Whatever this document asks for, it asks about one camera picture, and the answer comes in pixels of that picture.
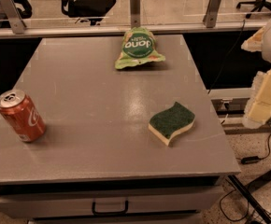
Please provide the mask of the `green and yellow sponge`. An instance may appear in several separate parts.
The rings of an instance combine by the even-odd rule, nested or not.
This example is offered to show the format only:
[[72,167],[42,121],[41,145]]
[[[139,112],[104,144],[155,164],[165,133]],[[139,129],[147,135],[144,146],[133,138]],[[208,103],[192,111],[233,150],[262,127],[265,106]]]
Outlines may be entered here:
[[172,107],[155,114],[150,119],[149,130],[168,146],[173,138],[189,131],[194,121],[194,113],[175,102]]

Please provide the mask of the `green snack bag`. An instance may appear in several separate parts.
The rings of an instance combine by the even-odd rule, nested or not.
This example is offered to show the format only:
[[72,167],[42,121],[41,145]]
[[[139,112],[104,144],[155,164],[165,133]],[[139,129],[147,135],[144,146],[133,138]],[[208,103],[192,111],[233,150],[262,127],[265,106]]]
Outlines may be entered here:
[[115,68],[121,70],[164,60],[165,56],[156,50],[154,34],[145,27],[134,27],[124,34]]

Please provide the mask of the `grey drawer cabinet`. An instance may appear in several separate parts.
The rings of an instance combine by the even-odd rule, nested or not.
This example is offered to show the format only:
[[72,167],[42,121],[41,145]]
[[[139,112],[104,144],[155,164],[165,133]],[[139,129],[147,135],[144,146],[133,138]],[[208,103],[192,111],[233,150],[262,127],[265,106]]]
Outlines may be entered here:
[[[45,224],[198,222],[239,167],[184,38],[156,43],[163,62],[119,71],[118,37],[41,41],[17,86],[47,130],[26,144],[0,118],[0,211]],[[149,122],[175,102],[195,121],[167,146]],[[123,201],[125,215],[92,213]]]

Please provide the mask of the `black office chair centre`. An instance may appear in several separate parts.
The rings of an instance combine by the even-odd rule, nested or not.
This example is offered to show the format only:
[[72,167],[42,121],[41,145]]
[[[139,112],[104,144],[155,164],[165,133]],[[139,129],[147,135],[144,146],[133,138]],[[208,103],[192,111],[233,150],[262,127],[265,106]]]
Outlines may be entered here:
[[91,26],[100,22],[115,6],[116,0],[61,0],[61,11],[69,18],[88,21]]

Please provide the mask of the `red soda can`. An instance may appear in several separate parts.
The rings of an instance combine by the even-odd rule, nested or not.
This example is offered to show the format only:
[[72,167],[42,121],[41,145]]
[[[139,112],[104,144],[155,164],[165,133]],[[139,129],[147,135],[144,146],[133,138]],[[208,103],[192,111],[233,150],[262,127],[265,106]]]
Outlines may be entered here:
[[31,143],[46,131],[31,97],[13,89],[0,95],[0,114],[23,142]]

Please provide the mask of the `yellow foam block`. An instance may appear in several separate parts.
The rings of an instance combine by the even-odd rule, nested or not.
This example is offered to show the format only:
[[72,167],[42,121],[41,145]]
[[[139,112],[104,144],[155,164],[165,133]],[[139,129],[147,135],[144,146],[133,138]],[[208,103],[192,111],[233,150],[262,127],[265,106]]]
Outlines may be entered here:
[[271,118],[271,69],[258,72],[253,79],[242,123],[246,128],[258,129]]

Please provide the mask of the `black metal stand leg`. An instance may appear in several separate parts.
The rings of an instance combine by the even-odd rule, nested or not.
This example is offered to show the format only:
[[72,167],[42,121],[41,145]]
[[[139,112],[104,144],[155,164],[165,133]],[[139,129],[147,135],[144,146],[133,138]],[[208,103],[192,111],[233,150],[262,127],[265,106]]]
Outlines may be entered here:
[[255,209],[259,216],[263,219],[265,224],[271,224],[271,216],[264,210],[264,208],[258,203],[258,201],[252,196],[249,191],[253,185],[259,189],[271,181],[271,170],[267,171],[263,175],[260,175],[246,186],[244,186],[235,175],[228,176],[231,183],[240,192],[240,194],[248,201],[248,203]]

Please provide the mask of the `centre metal bracket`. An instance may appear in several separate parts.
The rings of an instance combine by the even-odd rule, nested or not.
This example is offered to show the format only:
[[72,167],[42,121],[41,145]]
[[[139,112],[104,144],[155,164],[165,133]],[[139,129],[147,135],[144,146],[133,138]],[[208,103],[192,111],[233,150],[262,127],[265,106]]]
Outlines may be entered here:
[[140,0],[130,0],[131,27],[140,26]]

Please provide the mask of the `metal bracket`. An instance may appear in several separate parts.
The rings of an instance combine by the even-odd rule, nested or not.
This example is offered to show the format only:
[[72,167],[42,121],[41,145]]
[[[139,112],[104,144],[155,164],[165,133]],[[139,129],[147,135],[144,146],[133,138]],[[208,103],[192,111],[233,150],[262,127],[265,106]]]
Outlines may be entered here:
[[130,0],[131,27],[140,26],[140,0]]
[[221,0],[208,0],[207,11],[203,18],[203,24],[206,28],[216,26]]
[[13,0],[0,0],[1,6],[7,15],[8,22],[11,26],[12,32],[16,35],[23,34],[25,31],[25,24],[20,16],[18,9]]

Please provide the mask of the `right metal bracket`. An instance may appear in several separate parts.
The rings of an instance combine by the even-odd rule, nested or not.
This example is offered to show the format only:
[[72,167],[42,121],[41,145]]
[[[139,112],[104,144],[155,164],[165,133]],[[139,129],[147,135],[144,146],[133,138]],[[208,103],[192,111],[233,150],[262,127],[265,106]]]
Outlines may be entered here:
[[221,0],[208,0],[207,11],[203,18],[203,24],[206,28],[216,26]]

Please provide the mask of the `left metal bracket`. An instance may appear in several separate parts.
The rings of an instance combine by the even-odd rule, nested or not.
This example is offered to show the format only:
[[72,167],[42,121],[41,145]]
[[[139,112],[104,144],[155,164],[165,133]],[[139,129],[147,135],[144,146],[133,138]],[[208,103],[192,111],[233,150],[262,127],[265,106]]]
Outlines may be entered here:
[[18,9],[13,0],[0,0],[1,6],[7,15],[8,22],[11,26],[12,32],[16,35],[23,34],[25,31],[25,24],[20,16]]

